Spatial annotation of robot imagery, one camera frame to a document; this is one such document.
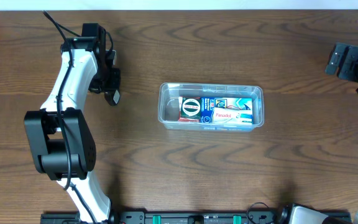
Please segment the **dark medicine bottle white cap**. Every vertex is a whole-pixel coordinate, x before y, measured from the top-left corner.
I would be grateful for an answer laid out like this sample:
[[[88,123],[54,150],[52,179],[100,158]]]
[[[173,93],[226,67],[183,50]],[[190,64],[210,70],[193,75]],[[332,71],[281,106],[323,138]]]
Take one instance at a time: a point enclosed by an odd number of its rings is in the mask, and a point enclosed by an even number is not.
[[[119,103],[119,100],[121,99],[121,94],[119,90],[106,91],[104,93],[104,99],[107,101],[107,103],[110,106],[116,106]]]

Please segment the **blue KoolFever box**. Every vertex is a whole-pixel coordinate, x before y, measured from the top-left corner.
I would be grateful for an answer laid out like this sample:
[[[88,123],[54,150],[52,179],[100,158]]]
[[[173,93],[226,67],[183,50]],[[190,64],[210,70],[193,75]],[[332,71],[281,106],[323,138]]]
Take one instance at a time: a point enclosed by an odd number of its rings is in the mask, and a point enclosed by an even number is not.
[[[251,110],[253,114],[252,100],[250,98],[203,97],[201,102],[201,123],[213,123],[212,118],[215,108]]]

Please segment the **white Panadol box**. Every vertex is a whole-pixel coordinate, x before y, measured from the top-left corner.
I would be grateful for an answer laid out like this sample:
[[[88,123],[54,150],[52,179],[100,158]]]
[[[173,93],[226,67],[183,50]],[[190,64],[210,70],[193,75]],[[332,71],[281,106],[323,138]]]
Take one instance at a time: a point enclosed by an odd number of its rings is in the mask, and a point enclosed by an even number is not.
[[[212,120],[216,124],[253,124],[253,114],[251,110],[215,108]]]

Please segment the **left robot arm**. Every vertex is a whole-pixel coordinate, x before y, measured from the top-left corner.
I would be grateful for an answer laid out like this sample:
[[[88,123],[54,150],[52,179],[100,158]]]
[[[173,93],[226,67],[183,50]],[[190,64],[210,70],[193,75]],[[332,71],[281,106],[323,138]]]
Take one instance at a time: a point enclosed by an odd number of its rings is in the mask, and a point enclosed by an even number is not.
[[[69,38],[61,46],[62,66],[39,110],[28,111],[24,126],[36,170],[66,190],[79,210],[78,223],[117,223],[94,167],[96,145],[83,110],[89,92],[109,105],[121,99],[116,51],[104,37]]]

